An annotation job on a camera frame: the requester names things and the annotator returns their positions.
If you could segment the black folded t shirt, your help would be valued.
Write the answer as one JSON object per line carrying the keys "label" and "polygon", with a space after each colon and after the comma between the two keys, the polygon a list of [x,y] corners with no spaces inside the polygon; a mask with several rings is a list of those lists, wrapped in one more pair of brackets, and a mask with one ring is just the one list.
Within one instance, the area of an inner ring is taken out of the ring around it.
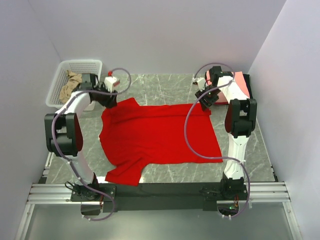
{"label": "black folded t shirt", "polygon": [[245,83],[246,83],[246,87],[247,87],[247,90],[248,90],[248,93],[249,93],[249,97],[251,99],[253,99],[253,92],[252,92],[252,88],[251,88],[251,77],[249,74],[242,74],[243,77],[244,77],[244,80],[245,80]]}

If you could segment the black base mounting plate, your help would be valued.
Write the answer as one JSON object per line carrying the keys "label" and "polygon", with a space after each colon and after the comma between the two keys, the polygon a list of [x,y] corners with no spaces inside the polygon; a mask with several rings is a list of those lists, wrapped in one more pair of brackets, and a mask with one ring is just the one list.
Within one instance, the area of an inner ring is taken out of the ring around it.
{"label": "black base mounting plate", "polygon": [[102,196],[76,185],[71,191],[72,203],[94,204],[104,213],[116,211],[194,210],[217,211],[218,202],[234,203],[248,198],[246,185],[223,182],[140,183],[138,186],[100,183]]}

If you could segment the pink folded t shirt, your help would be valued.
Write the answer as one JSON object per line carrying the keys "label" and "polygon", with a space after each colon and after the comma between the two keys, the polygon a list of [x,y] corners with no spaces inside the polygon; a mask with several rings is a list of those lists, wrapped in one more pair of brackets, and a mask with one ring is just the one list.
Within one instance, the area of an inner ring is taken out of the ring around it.
{"label": "pink folded t shirt", "polygon": [[[247,89],[247,86],[246,86],[246,82],[245,82],[245,79],[243,77],[243,73],[241,71],[239,72],[236,72],[235,73],[235,82],[237,83],[237,85],[239,86],[239,88],[242,90],[242,92],[248,97],[250,98],[250,95],[249,95],[249,92],[248,92],[248,89]],[[218,94],[218,97],[219,96],[224,96],[224,94],[222,92],[220,92]]]}

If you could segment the beige crumpled t shirt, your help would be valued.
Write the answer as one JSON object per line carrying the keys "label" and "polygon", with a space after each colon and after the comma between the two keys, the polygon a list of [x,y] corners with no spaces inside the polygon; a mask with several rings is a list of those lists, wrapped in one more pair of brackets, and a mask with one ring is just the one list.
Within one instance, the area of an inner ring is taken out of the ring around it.
{"label": "beige crumpled t shirt", "polygon": [[82,83],[82,74],[67,70],[67,83],[62,86],[59,93],[59,100],[65,104],[71,97],[73,90]]}

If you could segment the dark red folded t shirt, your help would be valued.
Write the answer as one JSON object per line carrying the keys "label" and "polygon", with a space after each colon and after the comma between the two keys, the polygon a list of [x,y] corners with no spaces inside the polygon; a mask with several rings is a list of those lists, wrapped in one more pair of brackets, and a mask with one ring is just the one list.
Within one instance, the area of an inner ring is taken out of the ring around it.
{"label": "dark red folded t shirt", "polygon": [[229,102],[224,96],[219,96],[218,100],[214,103],[215,105],[228,105]]}

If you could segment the white plastic basket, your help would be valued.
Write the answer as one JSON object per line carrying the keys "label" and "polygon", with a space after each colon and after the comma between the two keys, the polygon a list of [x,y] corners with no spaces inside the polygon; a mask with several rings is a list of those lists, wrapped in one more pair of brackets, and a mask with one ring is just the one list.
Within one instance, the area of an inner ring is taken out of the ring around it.
{"label": "white plastic basket", "polygon": [[95,74],[100,80],[103,62],[97,59],[72,59],[62,61],[55,72],[48,95],[46,105],[60,109],[64,104],[60,101],[60,91],[68,82],[67,71],[77,74]]}

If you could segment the aluminium rail frame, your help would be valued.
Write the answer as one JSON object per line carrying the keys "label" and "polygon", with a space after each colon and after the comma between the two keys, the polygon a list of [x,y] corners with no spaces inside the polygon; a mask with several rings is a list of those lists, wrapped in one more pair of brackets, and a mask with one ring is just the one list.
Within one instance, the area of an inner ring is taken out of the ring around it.
{"label": "aluminium rail frame", "polygon": [[238,217],[194,210],[120,211],[104,221],[81,216],[65,182],[66,164],[47,156],[42,176],[28,190],[18,240],[301,240],[287,184],[265,153],[250,153],[246,168],[252,187],[249,207]]}

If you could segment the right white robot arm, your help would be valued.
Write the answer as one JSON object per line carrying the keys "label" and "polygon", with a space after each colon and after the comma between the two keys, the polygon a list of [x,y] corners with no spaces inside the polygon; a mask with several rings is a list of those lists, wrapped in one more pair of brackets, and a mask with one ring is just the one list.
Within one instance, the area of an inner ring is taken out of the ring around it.
{"label": "right white robot arm", "polygon": [[225,184],[219,187],[222,198],[230,200],[237,194],[237,187],[244,184],[245,151],[251,133],[256,127],[257,101],[252,98],[249,77],[242,72],[223,71],[222,67],[212,66],[203,77],[196,74],[192,83],[198,86],[195,93],[200,98],[203,111],[214,104],[228,105],[224,128],[228,133],[228,159],[222,179]]}

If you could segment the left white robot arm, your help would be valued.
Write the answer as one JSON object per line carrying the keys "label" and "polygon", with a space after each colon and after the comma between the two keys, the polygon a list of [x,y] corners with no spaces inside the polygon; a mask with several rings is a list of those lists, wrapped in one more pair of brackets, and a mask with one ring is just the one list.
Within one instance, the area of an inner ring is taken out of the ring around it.
{"label": "left white robot arm", "polygon": [[79,123],[83,111],[93,102],[106,108],[117,105],[115,87],[120,80],[111,74],[99,81],[96,74],[83,73],[82,82],[72,91],[70,98],[55,113],[44,117],[46,146],[49,152],[63,160],[75,176],[75,184],[83,186],[82,195],[88,201],[96,200],[100,188],[95,173],[90,169],[83,154],[84,139]]}

